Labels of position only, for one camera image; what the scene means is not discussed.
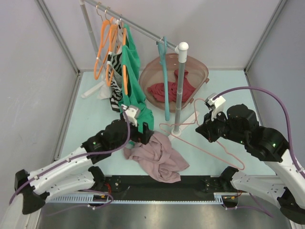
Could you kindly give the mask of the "pink hanger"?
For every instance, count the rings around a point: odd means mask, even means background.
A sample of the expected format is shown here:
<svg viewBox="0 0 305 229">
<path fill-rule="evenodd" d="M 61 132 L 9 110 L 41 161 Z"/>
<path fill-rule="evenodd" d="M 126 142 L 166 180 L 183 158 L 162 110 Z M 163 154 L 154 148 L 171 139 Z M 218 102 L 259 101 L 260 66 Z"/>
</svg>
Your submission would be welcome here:
<svg viewBox="0 0 305 229">
<path fill-rule="evenodd" d="M 192 146 L 192 147 L 194 147 L 194 148 L 196 148 L 196 149 L 198 149 L 198 150 L 208 154 L 209 156 L 211 156 L 211 157 L 213 157 L 213 158 L 215 158 L 215 159 L 217 159 L 219 161 L 222 161 L 222 162 L 224 162 L 224 163 L 226 163 L 226 164 L 228 164 L 228 165 L 230 165 L 230 166 L 232 166 L 232 167 L 234 167 L 234 168 L 236 168 L 238 170 L 245 170 L 246 166 L 245 166 L 244 162 L 241 159 L 239 159 L 237 156 L 235 156 L 234 154 L 230 153 L 227 150 L 227 148 L 223 144 L 221 144 L 219 141 L 216 141 L 216 143 L 223 149 L 223 151 L 227 155 L 229 155 L 229 156 L 233 157 L 235 160 L 237 160 L 242 165 L 242 167 L 238 167 L 238 166 L 236 166 L 236 165 L 234 165 L 234 164 L 232 164 L 232 163 L 222 159 L 221 157 L 218 157 L 215 154 L 212 154 L 212 153 L 210 153 L 210 152 L 208 152 L 208 151 L 206 151 L 206 150 L 204 150 L 204 149 L 202 149 L 202 148 L 200 148 L 200 147 L 198 147 L 198 146 L 196 146 L 196 145 L 194 145 L 194 144 L 192 144 L 192 143 L 190 143 L 190 142 L 180 138 L 181 132 L 183 131 L 183 129 L 185 127 L 188 127 L 188 126 L 194 125 L 194 124 L 199 126 L 198 114 L 197 114 L 197 109 L 196 109 L 196 102 L 197 101 L 203 101 L 204 102 L 204 99 L 203 98 L 197 98 L 197 99 L 194 100 L 194 102 L 193 102 L 194 113 L 189 117 L 189 118 L 191 118 L 192 116 L 194 116 L 194 119 L 193 119 L 192 122 L 185 121 L 183 123 L 178 123 L 178 124 L 160 123 L 159 124 L 159 128 L 163 132 L 165 132 L 165 133 L 167 133 L 169 135 L 168 136 L 169 139 L 178 139 L 178 140 L 182 141 L 183 143 L 185 143 L 185 144 L 187 144 L 189 146 Z"/>
</svg>

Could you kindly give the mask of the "mauve pink tank top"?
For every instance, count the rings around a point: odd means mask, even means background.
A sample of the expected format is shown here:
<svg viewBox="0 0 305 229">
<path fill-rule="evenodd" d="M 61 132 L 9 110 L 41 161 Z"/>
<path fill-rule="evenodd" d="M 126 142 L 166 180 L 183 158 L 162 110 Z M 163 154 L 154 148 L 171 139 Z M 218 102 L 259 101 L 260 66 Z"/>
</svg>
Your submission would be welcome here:
<svg viewBox="0 0 305 229">
<path fill-rule="evenodd" d="M 189 167 L 183 156 L 172 148 L 169 138 L 158 131 L 154 132 L 147 144 L 136 143 L 131 149 L 124 148 L 123 153 L 127 160 L 138 162 L 158 182 L 179 182 L 180 172 Z"/>
</svg>

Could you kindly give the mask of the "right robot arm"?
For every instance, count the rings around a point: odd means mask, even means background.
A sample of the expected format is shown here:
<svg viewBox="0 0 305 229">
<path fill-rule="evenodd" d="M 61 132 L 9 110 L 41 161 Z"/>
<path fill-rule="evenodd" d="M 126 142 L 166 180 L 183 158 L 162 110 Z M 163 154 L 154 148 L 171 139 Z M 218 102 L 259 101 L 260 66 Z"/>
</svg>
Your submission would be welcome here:
<svg viewBox="0 0 305 229">
<path fill-rule="evenodd" d="M 235 188 L 254 194 L 274 204 L 294 223 L 305 223 L 305 179 L 297 171 L 289 143 L 279 131 L 260 126 L 255 112 L 244 104 L 238 104 L 231 106 L 226 113 L 219 112 L 215 118 L 211 112 L 207 113 L 196 132 L 210 143 L 221 137 L 242 144 L 247 153 L 263 161 L 282 181 L 281 185 L 270 184 L 227 167 L 220 179 L 224 191 Z"/>
</svg>

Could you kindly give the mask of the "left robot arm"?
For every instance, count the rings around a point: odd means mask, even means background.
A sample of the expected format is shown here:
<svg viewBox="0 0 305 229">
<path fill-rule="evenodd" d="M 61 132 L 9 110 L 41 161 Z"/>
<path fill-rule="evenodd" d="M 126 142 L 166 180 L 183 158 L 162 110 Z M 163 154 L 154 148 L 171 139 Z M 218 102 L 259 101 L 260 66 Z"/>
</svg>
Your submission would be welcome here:
<svg viewBox="0 0 305 229">
<path fill-rule="evenodd" d="M 55 197 L 79 190 L 100 191 L 105 186 L 105 176 L 96 163 L 124 148 L 129 141 L 146 144 L 152 135 L 147 123 L 143 123 L 140 132 L 132 123 L 114 120 L 68 156 L 32 172 L 24 169 L 16 172 L 15 193 L 10 203 L 21 197 L 21 212 L 28 215 Z"/>
</svg>

